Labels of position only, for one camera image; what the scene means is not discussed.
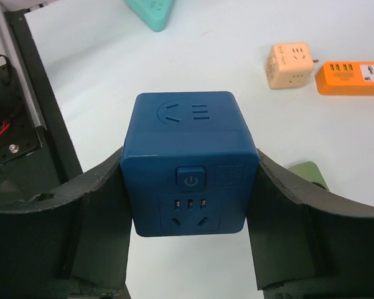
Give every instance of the blue socket outlet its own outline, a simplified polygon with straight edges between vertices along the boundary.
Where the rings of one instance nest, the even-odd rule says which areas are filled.
[[[120,161],[136,232],[239,232],[258,163],[231,93],[139,95]]]

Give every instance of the orange power strip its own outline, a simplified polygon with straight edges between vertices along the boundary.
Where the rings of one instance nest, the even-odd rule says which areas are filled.
[[[374,95],[374,61],[330,61],[316,73],[321,95]]]

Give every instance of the white table surface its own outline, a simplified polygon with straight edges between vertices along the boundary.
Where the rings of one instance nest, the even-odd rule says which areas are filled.
[[[122,0],[61,0],[27,15],[86,171],[122,144],[141,92],[229,90],[256,146],[279,164],[315,161],[334,193],[374,205],[374,97],[270,90],[272,44],[326,60],[374,60],[374,0],[178,0],[152,32]],[[234,235],[144,239],[132,231],[133,299],[262,298],[246,226]]]

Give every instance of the power socket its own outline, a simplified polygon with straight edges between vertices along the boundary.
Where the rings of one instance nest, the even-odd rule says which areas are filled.
[[[136,232],[239,232],[258,163],[231,93],[139,95],[120,161]]]
[[[321,95],[374,95],[374,61],[327,61],[316,83]]]
[[[151,28],[159,32],[166,27],[174,0],[125,0],[128,6]]]
[[[269,87],[296,88],[306,84],[314,62],[305,42],[273,45],[267,57],[266,75]]]

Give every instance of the red wire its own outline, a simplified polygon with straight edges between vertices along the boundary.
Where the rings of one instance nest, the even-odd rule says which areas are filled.
[[[6,122],[4,121],[2,123],[2,128],[1,128],[1,131],[0,131],[0,136],[3,135],[4,132],[8,130],[9,127],[10,127],[10,124],[9,123],[6,124]]]

